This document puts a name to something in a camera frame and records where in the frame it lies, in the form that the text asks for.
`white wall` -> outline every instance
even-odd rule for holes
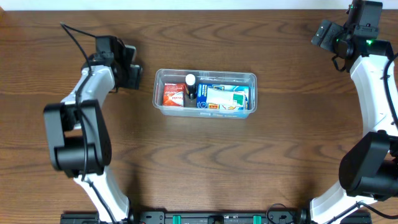
[[[398,0],[377,0],[398,9]],[[8,10],[347,9],[352,0],[0,0]]]

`blue box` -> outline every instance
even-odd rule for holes
[[[244,91],[245,101],[244,106],[224,106],[216,105],[213,103],[206,103],[207,100],[207,89],[215,88],[224,91]],[[197,96],[197,108],[209,108],[219,110],[246,110],[248,108],[249,101],[249,87],[248,86],[236,86],[236,85],[217,85],[217,84],[199,84],[198,85],[198,96]]]

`green clip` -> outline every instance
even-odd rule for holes
[[[181,224],[181,216],[173,215],[173,224]]]
[[[261,216],[253,215],[253,224],[261,224]]]

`label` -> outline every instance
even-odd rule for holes
[[[164,85],[163,106],[184,106],[184,83]]]
[[[215,103],[207,103],[208,89],[213,88],[216,90],[224,91],[235,91],[243,93],[235,93],[231,96],[230,100],[233,101],[233,105],[218,105]],[[197,108],[208,108],[220,111],[237,111],[247,110],[249,103],[249,87],[248,86],[235,86],[235,85],[216,85],[216,84],[199,84],[198,85],[198,97],[197,97]]]

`red box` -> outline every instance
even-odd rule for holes
[[[164,85],[163,106],[184,106],[184,83],[166,83]]]

